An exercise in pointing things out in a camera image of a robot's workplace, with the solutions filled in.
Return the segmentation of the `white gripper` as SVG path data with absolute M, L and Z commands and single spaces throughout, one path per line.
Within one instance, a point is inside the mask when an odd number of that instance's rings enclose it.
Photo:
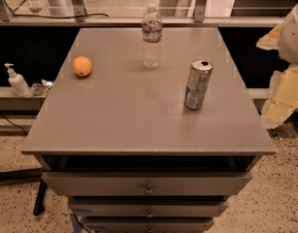
M 269 96 L 262 110 L 260 124 L 266 129 L 282 125 L 298 109 L 298 3 L 256 46 L 263 50 L 279 49 L 279 56 L 290 64 L 270 79 Z

